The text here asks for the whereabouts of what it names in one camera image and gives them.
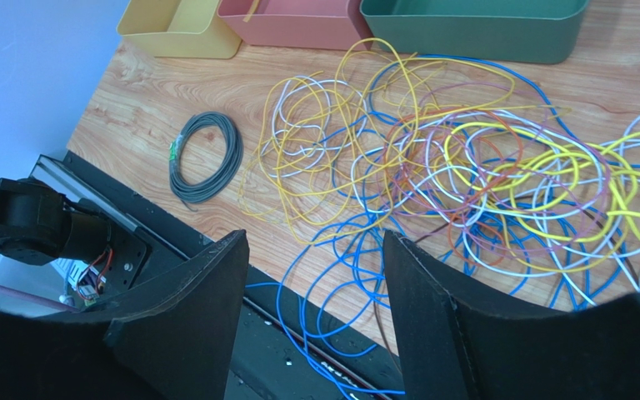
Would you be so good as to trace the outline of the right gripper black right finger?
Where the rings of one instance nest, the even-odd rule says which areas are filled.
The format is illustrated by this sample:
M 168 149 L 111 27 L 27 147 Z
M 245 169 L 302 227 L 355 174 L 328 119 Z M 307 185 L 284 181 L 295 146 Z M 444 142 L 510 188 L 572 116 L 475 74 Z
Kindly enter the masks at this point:
M 388 231 L 383 263 L 410 399 L 640 399 L 640 293 L 579 312 L 523 301 Z

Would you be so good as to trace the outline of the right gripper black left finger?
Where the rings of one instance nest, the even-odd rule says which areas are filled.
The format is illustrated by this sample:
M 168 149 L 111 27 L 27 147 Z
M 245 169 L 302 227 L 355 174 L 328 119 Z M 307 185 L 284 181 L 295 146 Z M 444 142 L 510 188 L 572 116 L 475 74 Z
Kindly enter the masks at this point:
M 84 312 L 0 312 L 0 399 L 221 399 L 249 246 L 243 230 Z

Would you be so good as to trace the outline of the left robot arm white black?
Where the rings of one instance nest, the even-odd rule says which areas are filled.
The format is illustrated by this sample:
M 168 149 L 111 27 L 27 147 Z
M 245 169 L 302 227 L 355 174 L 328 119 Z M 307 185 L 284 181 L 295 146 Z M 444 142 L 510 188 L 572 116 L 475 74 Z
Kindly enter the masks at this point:
M 74 201 L 35 178 L 0 179 L 0 256 L 54 266 L 62 303 L 92 305 L 128 290 L 151 246 L 85 198 Z

